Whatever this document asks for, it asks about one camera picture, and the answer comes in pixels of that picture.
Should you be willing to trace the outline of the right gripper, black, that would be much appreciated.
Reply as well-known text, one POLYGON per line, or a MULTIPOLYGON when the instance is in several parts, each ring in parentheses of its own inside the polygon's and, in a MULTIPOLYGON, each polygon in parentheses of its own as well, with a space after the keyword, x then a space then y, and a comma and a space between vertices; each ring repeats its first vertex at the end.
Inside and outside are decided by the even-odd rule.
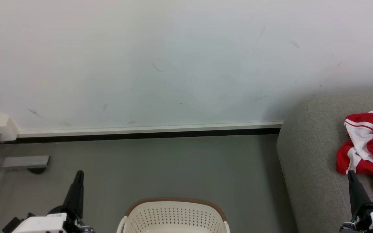
POLYGON ((339 232, 373 233, 373 202, 353 170, 348 171, 347 177, 352 218, 341 225, 339 232))

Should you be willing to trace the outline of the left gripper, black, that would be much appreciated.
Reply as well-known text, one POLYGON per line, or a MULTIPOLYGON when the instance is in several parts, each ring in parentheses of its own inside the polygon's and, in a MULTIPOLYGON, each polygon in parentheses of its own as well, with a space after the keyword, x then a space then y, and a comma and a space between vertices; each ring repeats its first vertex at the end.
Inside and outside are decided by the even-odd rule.
POLYGON ((55 233, 94 233, 95 230, 82 221, 83 207, 84 172, 77 171, 63 205, 53 208, 47 214, 47 216, 65 217, 61 230, 55 233))

